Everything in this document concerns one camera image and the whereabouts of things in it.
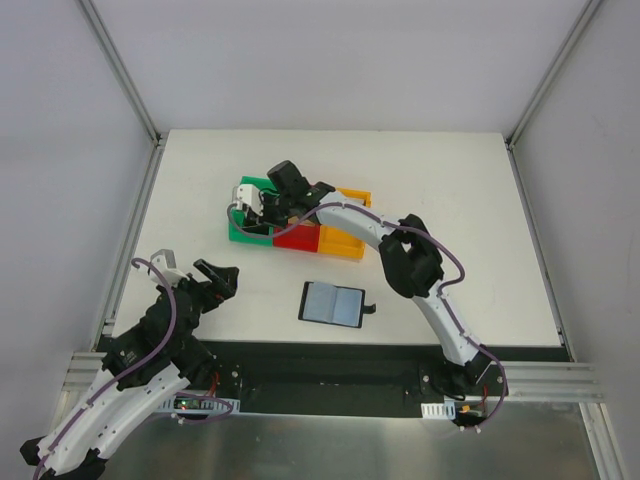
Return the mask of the black leather card holder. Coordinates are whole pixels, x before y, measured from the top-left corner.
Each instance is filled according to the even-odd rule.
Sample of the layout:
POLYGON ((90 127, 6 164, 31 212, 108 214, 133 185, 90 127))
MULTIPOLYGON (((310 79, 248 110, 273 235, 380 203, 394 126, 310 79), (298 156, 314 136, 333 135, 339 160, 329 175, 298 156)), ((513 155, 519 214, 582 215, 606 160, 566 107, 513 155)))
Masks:
POLYGON ((377 305, 367 305, 365 300, 366 291, 363 289, 307 281, 301 295, 298 319, 360 329, 363 317, 377 312, 377 305))

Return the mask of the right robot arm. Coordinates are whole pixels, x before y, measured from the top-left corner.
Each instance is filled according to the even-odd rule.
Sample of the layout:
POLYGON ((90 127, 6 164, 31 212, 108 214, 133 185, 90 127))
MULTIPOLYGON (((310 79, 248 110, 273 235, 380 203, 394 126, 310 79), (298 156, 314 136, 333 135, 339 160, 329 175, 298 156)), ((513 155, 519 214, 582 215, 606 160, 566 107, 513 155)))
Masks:
POLYGON ((420 217, 409 214, 389 221, 329 184, 309 183, 288 160, 267 176, 273 187, 255 187, 245 201, 250 221, 286 231, 296 217, 337 228, 372 247, 387 284, 417 305, 436 334, 452 387, 469 395, 484 385, 492 358, 446 298, 444 289, 451 283, 444 280, 443 257, 450 252, 429 234, 420 217))

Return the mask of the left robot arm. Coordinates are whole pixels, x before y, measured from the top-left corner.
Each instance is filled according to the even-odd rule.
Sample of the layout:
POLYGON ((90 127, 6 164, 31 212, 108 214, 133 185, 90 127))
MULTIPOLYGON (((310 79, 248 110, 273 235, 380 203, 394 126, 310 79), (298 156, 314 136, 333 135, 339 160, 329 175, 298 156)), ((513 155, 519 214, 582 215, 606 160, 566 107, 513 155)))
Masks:
POLYGON ((240 393, 239 367, 196 338, 203 315, 233 298, 239 269, 198 259, 202 280, 180 271, 172 251, 133 268, 152 280, 153 304, 129 330, 113 338, 94 379, 61 423, 20 448, 36 479, 97 479, 122 442, 164 402, 183 397, 222 406, 222 417, 240 393))

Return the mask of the red plastic bin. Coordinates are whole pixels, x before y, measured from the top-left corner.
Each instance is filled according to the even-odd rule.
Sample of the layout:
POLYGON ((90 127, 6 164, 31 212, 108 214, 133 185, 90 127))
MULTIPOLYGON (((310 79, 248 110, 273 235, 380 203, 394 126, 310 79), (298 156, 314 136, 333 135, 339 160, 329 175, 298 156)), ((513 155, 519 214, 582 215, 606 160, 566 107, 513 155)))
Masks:
POLYGON ((276 248, 317 253, 320 231, 320 226, 303 222, 287 234, 274 238, 272 244, 276 248))

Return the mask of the green plastic bin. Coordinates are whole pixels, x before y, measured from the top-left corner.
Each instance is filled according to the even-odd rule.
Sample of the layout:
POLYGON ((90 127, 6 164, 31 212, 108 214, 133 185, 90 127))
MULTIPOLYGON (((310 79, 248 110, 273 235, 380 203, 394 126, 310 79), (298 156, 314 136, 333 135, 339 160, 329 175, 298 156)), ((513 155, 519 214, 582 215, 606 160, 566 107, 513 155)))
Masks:
MULTIPOLYGON (((251 184, 259 188, 260 190, 275 190, 273 183, 267 178, 243 176, 240 180, 240 184, 251 184)), ((242 211, 234 210, 232 217, 236 223, 243 229, 255 235, 258 238, 247 237, 239 232, 232 224, 228 225, 228 238, 231 242, 253 244, 264 247, 272 247, 273 239, 270 235, 273 233, 273 228, 269 226, 256 226, 250 227, 246 222, 246 215, 242 211)))

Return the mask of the orange plastic bin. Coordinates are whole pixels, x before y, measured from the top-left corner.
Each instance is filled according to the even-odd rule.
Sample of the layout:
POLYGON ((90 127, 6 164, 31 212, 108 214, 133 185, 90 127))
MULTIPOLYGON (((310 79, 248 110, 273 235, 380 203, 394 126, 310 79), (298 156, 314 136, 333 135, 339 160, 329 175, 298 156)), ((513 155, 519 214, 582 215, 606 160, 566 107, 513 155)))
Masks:
MULTIPOLYGON (((337 190, 350 200, 362 206, 370 207, 372 195, 368 191, 338 187, 337 190)), ((364 257, 365 243, 356 237, 334 227, 319 227, 319 254, 360 261, 364 257)))

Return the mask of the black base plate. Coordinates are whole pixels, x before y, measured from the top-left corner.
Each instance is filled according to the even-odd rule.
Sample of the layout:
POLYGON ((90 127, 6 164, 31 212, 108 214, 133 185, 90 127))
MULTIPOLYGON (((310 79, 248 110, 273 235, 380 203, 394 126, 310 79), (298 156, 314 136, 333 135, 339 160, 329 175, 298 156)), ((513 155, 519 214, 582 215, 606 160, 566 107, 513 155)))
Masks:
POLYGON ((424 404, 499 396, 500 372, 476 352, 464 366, 436 346, 183 340, 121 380, 144 385, 167 366, 194 389, 217 388, 243 413, 417 418, 424 404))

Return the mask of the left aluminium frame post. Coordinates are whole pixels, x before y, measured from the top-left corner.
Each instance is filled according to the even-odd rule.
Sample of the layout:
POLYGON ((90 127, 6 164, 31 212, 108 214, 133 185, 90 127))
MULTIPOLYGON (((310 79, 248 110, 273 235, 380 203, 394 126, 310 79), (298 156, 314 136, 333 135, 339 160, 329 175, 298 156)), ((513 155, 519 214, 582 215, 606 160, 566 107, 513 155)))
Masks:
POLYGON ((146 136, 154 147, 160 145, 163 139, 162 132, 152 119, 97 5, 91 0, 78 0, 75 4, 146 136))

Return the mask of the aluminium frame post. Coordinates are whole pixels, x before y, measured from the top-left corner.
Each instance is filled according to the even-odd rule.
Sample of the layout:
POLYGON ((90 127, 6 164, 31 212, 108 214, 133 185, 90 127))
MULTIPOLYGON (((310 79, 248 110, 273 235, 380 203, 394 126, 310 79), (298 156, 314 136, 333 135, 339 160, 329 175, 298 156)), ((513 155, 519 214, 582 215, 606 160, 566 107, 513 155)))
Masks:
POLYGON ((162 132, 152 119, 97 5, 91 0, 78 0, 75 4, 146 136, 154 147, 160 145, 163 139, 162 132))
POLYGON ((514 127, 505 137, 505 144, 508 151, 512 151, 523 136, 536 112, 551 92, 554 82, 561 74, 562 69, 573 55, 595 17, 605 4, 606 1, 604 0, 588 0, 584 2, 568 33, 560 43, 550 64, 545 69, 541 79, 533 90, 531 97, 527 101, 514 127))

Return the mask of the aluminium front rail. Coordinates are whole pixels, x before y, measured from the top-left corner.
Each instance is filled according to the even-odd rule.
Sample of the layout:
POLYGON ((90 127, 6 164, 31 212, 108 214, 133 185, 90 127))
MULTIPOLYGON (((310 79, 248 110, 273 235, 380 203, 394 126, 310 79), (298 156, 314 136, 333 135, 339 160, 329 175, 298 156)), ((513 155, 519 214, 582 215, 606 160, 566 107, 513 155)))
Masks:
MULTIPOLYGON (((74 352, 62 392, 82 393, 102 365, 102 352, 74 352)), ((505 361, 509 401, 604 403, 605 393, 595 368, 576 362, 505 361)))

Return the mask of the right aluminium frame post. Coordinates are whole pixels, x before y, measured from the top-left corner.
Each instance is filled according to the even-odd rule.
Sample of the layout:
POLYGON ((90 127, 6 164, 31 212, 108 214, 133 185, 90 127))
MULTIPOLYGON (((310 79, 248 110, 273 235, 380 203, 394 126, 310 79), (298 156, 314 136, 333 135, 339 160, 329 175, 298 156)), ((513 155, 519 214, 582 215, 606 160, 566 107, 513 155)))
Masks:
POLYGON ((541 79, 533 90, 531 97, 527 101, 514 127, 505 137, 505 144, 508 151, 512 151, 523 136, 536 112, 551 92, 554 82, 561 74, 562 69, 573 55, 595 17, 605 4, 606 1, 604 0, 588 0, 584 2, 568 33, 560 43, 550 64, 545 69, 541 79))

